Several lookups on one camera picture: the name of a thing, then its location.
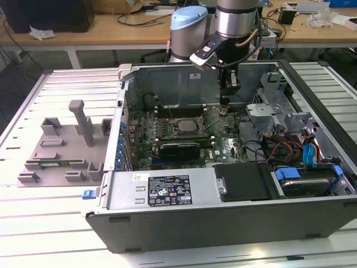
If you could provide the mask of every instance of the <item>wooden table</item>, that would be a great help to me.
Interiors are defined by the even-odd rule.
[[[263,14],[280,7],[284,0],[272,0],[274,6],[264,8]],[[341,15],[356,16],[357,8],[334,8]],[[142,23],[158,16],[130,15],[127,22]],[[166,17],[160,25],[151,27],[130,27],[120,25],[112,15],[96,15],[92,27],[86,33],[57,32],[56,37],[49,40],[35,40],[28,34],[12,36],[27,51],[61,50],[68,53],[74,69],[81,68],[77,51],[80,50],[125,50],[125,49],[164,49],[170,35],[171,17]],[[280,28],[270,22],[269,26]],[[312,28],[307,24],[307,15],[299,15],[291,26],[286,26],[287,35],[279,47],[354,47],[357,46],[357,32],[341,25]],[[18,51],[19,48],[7,36],[0,21],[0,44],[7,51]]]
[[[159,17],[130,15],[126,22],[137,24]],[[113,15],[95,15],[88,32],[56,32],[55,38],[43,41],[34,39],[27,33],[13,33],[11,29],[10,32],[26,51],[66,51],[73,69],[80,69],[77,56],[77,51],[80,50],[165,49],[170,35],[171,17],[165,17],[161,21],[163,24],[151,27],[130,27],[119,24]],[[18,51],[19,48],[7,35],[2,22],[0,20],[0,45],[6,51]]]
[[[273,7],[263,8],[263,15],[275,8],[282,6],[285,0],[273,0]],[[332,11],[346,16],[357,16],[357,8],[332,8]],[[278,20],[279,14],[271,18]],[[279,47],[353,47],[357,46],[357,32],[342,25],[333,24],[332,26],[312,28],[308,23],[309,15],[298,15],[294,18],[292,25],[285,25],[287,30],[286,37],[281,41]],[[273,21],[269,21],[269,26],[274,28],[282,27]]]

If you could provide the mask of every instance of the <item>motherboard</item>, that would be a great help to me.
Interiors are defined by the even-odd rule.
[[[229,107],[132,111],[127,139],[133,170],[206,168],[248,162]]]

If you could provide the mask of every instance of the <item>black plastic cover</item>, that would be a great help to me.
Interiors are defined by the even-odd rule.
[[[260,201],[278,199],[273,179],[268,171],[271,165],[236,163],[215,165],[217,178],[224,181],[226,194],[223,202]]]

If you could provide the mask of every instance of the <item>computer tower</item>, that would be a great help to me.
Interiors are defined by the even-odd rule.
[[[94,21],[92,0],[0,0],[9,25],[17,34],[39,30],[87,32]]]

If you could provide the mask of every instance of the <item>white paper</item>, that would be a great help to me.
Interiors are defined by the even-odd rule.
[[[344,15],[336,15],[331,22],[334,24],[339,24],[339,25],[344,25],[346,21],[348,21],[350,18],[349,16],[344,16]]]
[[[42,41],[43,39],[46,39],[46,38],[55,37],[55,34],[52,30],[47,30],[47,31],[38,30],[38,29],[32,28],[31,25],[30,25],[30,29],[31,29],[30,35],[40,41]]]

